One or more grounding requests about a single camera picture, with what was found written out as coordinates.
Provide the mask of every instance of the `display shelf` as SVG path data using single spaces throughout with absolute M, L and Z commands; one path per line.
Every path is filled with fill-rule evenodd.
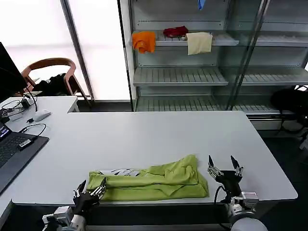
M 140 97 L 138 112 L 216 111 L 219 105 L 211 96 Z
M 225 86 L 217 67 L 138 67 L 134 86 Z
M 241 44 L 247 43 L 247 35 L 241 35 Z M 308 33 L 260 32 L 256 46 L 264 47 L 308 47 Z
M 280 115 L 279 110 L 270 103 L 270 96 L 265 95 L 239 95 L 233 107 L 234 111 L 243 111 L 247 115 Z
M 237 68 L 227 71 L 232 79 L 236 77 Z M 308 72 L 301 67 L 249 67 L 242 86 L 294 86 L 308 85 Z
M 187 41 L 182 38 L 166 37 L 163 31 L 154 32 L 156 33 L 156 46 L 187 46 Z M 211 33 L 213 33 L 212 46 L 237 46 L 239 44 L 239 40 L 235 40 L 224 31 L 211 31 Z

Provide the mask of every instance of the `brown chair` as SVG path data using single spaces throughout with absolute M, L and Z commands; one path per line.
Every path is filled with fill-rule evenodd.
M 29 73 L 36 69 L 41 69 L 47 66 L 55 66 L 55 65 L 66 65 L 70 66 L 68 72 L 64 76 L 64 84 L 66 86 L 66 89 L 71 95 L 75 95 L 77 92 L 80 92 L 82 97 L 85 99 L 85 101 L 88 103 L 89 106 L 91 106 L 89 100 L 87 99 L 85 93 L 81 89 L 74 72 L 76 70 L 75 63 L 66 58 L 50 58 L 50 59 L 43 59 L 40 61 L 37 61 L 31 65 L 29 65 L 25 70 L 22 71 L 21 75 L 24 77 L 26 82 L 28 83 L 29 90 L 32 90 L 35 86 L 35 82 L 29 77 Z

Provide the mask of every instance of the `metal pole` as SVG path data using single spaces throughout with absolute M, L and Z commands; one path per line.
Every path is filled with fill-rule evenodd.
M 91 87 L 91 83 L 90 83 L 89 75 L 88 75 L 87 68 L 86 68 L 86 65 L 85 65 L 85 61 L 83 59 L 83 55 L 82 55 L 78 35 L 77 35 L 77 32 L 76 32 L 76 27 L 75 27 L 75 24 L 74 24 L 72 11 L 71 11 L 71 8 L 69 6 L 69 2 L 68 2 L 68 0 L 60 0 L 60 3 L 61 3 L 62 10 L 63 10 L 64 16 L 65 16 L 65 19 L 66 19 L 66 23 L 67 23 L 69 33 L 71 35 L 73 45 L 74 45 L 74 48 L 75 48 L 75 52 L 76 52 L 76 55 L 77 55 L 77 58 L 78 58 L 78 61 L 79 61 L 79 64 L 80 64 L 80 68 L 81 68 L 83 77 L 86 81 L 86 84 L 87 84 L 87 87 L 88 87 L 88 90 L 89 90 L 89 93 L 90 93 L 91 100 L 94 100 L 93 90 L 92 90 L 92 87 Z
M 256 45 L 256 42 L 257 42 L 257 39 L 258 39 L 258 36 L 259 36 L 259 33 L 260 33 L 260 29 L 261 29 L 262 24 L 263 24 L 264 15 L 266 14 L 266 11 L 269 7 L 269 4 L 270 4 L 270 0 L 262 0 L 261 3 L 260 3 L 259 9 L 258 9 L 258 12 L 257 12 L 257 15 L 256 15 L 256 19 L 254 21 L 253 28 L 252 28 L 254 33 L 251 35 L 251 37 L 249 39 L 249 43 L 248 43 L 247 48 L 246 48 L 246 51 L 243 55 L 237 77 L 235 79 L 234 85 L 233 85 L 232 90 L 231 90 L 231 94 L 230 94 L 230 98 L 229 98 L 228 103 L 227 103 L 226 110 L 228 110 L 228 109 L 232 110 L 233 107 L 234 107 L 237 96 L 238 96 L 239 91 L 240 91 L 241 86 L 242 86 L 243 79 L 245 77 L 245 73 L 247 71 L 252 53 L 253 53 L 255 45 Z
M 118 7 L 118 10 L 119 10 L 121 34 L 122 34 L 122 41 L 123 41 L 123 51 L 124 51 L 125 64 L 126 64 L 126 74 L 127 74 L 128 90 L 129 90 L 129 97 L 130 97 L 130 109 L 133 112 L 134 111 L 133 97 L 131 95 L 131 86 L 130 86 L 130 78 L 129 78 L 129 71 L 128 71 L 128 61 L 127 61 L 127 56 L 126 56 L 126 44 L 125 44 L 125 37 L 124 37 L 124 29 L 123 29 L 123 21 L 122 21 L 122 12 L 121 12 L 120 0 L 117 0 L 117 7 Z

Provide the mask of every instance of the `red cloth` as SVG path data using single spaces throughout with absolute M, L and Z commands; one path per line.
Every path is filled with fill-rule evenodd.
M 164 29 L 164 35 L 169 38 L 183 37 L 187 33 L 188 33 L 188 29 L 185 26 Z

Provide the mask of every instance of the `white table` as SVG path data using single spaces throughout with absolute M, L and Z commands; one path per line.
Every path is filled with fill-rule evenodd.
M 14 97 L 9 98 L 2 103 L 0 103 L 0 108 L 6 103 L 11 102 L 12 100 L 21 100 L 22 97 Z M 17 102 L 7 105 L 6 107 L 11 107 L 16 105 Z M 52 115 L 46 118 L 44 123 L 52 124 L 53 120 L 58 117 L 62 117 L 63 115 L 73 112 L 79 111 L 77 106 L 77 97 L 76 96 L 57 96 L 57 97 L 38 97 L 37 106 L 39 110 L 46 109 L 52 112 Z M 27 111 L 23 113 L 23 117 L 16 121 L 9 121 L 6 125 L 13 131 L 19 131 L 26 125 L 26 121 L 30 119 L 35 113 L 34 105 L 31 106 Z M 49 126 L 46 128 L 45 135 L 48 134 Z M 38 134 L 41 131 L 41 128 L 33 127 L 29 132 L 31 134 Z M 12 206 L 12 194 L 11 191 L 15 191 L 18 193 L 18 189 L 12 187 L 11 185 L 0 195 L 0 228 L 5 222 L 7 216 L 9 215 L 10 208 Z
M 211 204 L 219 184 L 207 172 L 209 154 L 220 169 L 232 169 L 233 155 L 245 167 L 242 190 L 257 192 L 260 201 L 297 198 L 290 181 L 243 112 L 53 112 L 43 122 L 48 129 L 42 135 L 50 141 L 0 200 L 12 198 L 18 205 L 73 205 L 72 190 L 88 179 L 91 170 L 147 168 L 188 154 L 196 154 L 199 160 L 198 169 L 208 181 L 209 197 L 111 203 Z M 223 193 L 219 194 L 218 200 L 223 197 Z

